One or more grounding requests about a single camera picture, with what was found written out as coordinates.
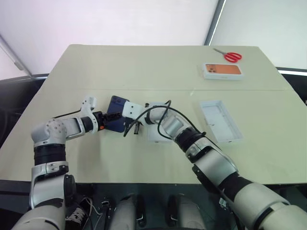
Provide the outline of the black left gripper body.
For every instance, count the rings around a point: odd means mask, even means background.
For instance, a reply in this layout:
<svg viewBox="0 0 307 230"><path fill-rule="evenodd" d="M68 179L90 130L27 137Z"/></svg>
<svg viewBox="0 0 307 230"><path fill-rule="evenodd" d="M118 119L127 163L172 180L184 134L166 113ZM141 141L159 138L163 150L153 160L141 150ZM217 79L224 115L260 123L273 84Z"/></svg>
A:
<svg viewBox="0 0 307 230"><path fill-rule="evenodd" d="M103 114L102 112L95 112L98 129L104 129L106 124L110 121L110 115Z"/></svg>

